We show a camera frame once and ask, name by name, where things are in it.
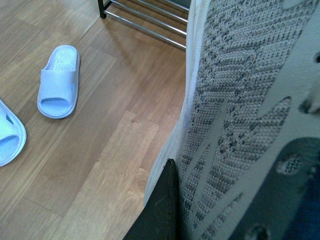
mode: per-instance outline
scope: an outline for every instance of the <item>rack leg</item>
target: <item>rack leg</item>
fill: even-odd
[[[99,5],[100,17],[105,19],[107,15],[105,14],[104,0],[98,0],[98,5]]]

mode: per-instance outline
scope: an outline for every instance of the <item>wooden floor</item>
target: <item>wooden floor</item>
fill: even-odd
[[[79,96],[69,117],[49,119],[36,104],[40,72],[62,44],[81,54]],[[0,1],[0,99],[27,131],[22,152],[0,167],[0,239],[122,239],[180,115],[185,58],[101,19],[96,0]]]

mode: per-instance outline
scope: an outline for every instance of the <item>gray knit sneaker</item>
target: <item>gray knit sneaker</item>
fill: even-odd
[[[285,236],[318,170],[319,62],[318,0],[211,1],[176,159],[183,239]]]

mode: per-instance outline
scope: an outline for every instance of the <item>metal shoe rack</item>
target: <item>metal shoe rack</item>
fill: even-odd
[[[189,11],[188,8],[183,7],[181,5],[178,5],[178,4],[176,4],[176,3],[174,3],[174,2],[172,2],[170,0],[161,0],[161,1],[166,3],[167,5],[171,6],[173,9],[174,8],[175,9],[179,9],[180,11],[184,11],[186,13],[188,13],[188,11]],[[141,6],[144,6],[144,7],[148,8],[151,11],[160,13],[161,15],[167,16],[168,18],[171,18],[171,19],[174,19],[174,20],[176,20],[176,21],[178,21],[178,22],[180,22],[180,23],[182,23],[184,25],[186,25],[188,23],[187,19],[185,19],[185,18],[183,18],[181,16],[178,16],[177,14],[174,14],[171,11],[164,10],[164,9],[158,7],[158,6],[155,6],[155,5],[153,5],[153,4],[151,4],[151,3],[147,2],[147,1],[144,1],[144,0],[131,0],[131,2],[135,2],[137,4],[140,4]],[[134,22],[132,22],[130,20],[127,20],[127,19],[125,19],[125,18],[123,18],[121,16],[118,16],[118,15],[108,11],[108,7],[111,4],[115,5],[116,7],[119,7],[122,10],[125,10],[125,11],[127,11],[127,12],[129,12],[131,14],[134,14],[134,15],[140,17],[140,18],[143,18],[143,19],[145,19],[145,20],[147,20],[147,21],[149,21],[151,23],[154,23],[154,24],[156,24],[158,26],[161,26],[162,28],[168,29],[169,31],[174,32],[177,35],[180,35],[180,36],[183,36],[183,37],[187,36],[187,33],[185,31],[183,31],[181,29],[178,29],[177,27],[174,27],[172,25],[169,25],[169,24],[167,24],[167,23],[165,23],[163,21],[160,21],[160,20],[158,20],[158,19],[156,19],[156,18],[154,18],[152,16],[149,16],[148,14],[145,14],[145,13],[142,13],[142,12],[136,10],[136,9],[133,9],[133,8],[131,8],[131,7],[127,6],[127,5],[125,5],[125,4],[122,4],[122,3],[120,3],[120,2],[118,2],[116,0],[107,0],[105,3],[104,3],[104,0],[98,0],[100,17],[101,18],[105,19],[107,16],[110,16],[110,17],[115,18],[117,20],[120,20],[121,22],[124,22],[124,23],[126,23],[126,24],[128,24],[130,26],[133,26],[133,27],[135,27],[135,28],[137,28],[137,29],[139,29],[139,30],[141,30],[141,31],[153,36],[153,37],[156,37],[156,38],[158,38],[160,40],[168,42],[168,43],[170,43],[170,44],[172,44],[172,45],[174,45],[174,46],[176,46],[178,48],[181,48],[183,50],[186,49],[186,46],[181,44],[181,43],[178,43],[178,42],[176,42],[176,41],[174,41],[174,40],[172,40],[172,39],[170,39],[170,38],[168,38],[166,36],[163,36],[162,34],[159,34],[159,33],[155,32],[153,30],[145,28],[145,27],[143,27],[143,26],[141,26],[139,24],[136,24],[136,23],[134,23]]]

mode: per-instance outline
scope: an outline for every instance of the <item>light blue slipper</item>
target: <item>light blue slipper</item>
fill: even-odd
[[[11,162],[21,152],[26,139],[24,125],[0,100],[0,167]]]
[[[75,109],[79,88],[80,54],[70,45],[58,46],[41,70],[37,99],[39,111],[48,118],[62,119]]]

